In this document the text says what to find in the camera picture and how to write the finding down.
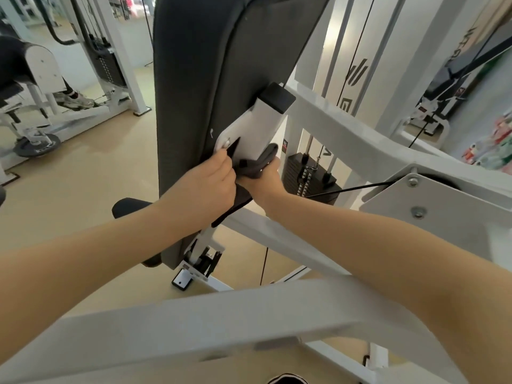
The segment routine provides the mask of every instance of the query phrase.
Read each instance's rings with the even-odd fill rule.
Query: sneaker
[[[268,384],[308,384],[302,377],[292,373],[284,373],[278,377],[274,377]]]
[[[96,106],[96,103],[93,99],[84,97],[77,91],[71,94],[66,94],[62,92],[53,93],[53,96],[55,97],[55,101],[57,101],[57,105],[72,110],[90,109]]]

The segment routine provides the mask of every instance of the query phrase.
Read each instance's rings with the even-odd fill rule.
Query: hand
[[[241,177],[238,179],[240,186],[243,186],[251,194],[254,201],[265,211],[269,202],[280,195],[288,194],[281,182],[278,173],[279,158],[274,158],[268,166],[263,169],[259,179]]]
[[[231,158],[221,149],[184,174],[154,206],[182,237],[198,232],[234,204],[237,192]]]

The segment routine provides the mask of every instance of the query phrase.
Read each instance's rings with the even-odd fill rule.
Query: left arm
[[[234,180],[222,150],[151,206],[0,254],[0,365],[98,288],[227,211]]]

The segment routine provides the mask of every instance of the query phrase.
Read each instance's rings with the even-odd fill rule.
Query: black backrest pad
[[[158,0],[154,60],[161,194],[212,155],[219,134],[267,85],[286,83],[328,1]]]

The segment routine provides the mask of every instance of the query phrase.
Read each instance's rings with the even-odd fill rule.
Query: bolt
[[[411,208],[411,214],[414,219],[424,219],[426,216],[426,208],[421,206],[414,206]]]
[[[407,180],[407,186],[409,186],[409,187],[418,187],[418,185],[419,185],[419,178],[416,176],[410,177]]]

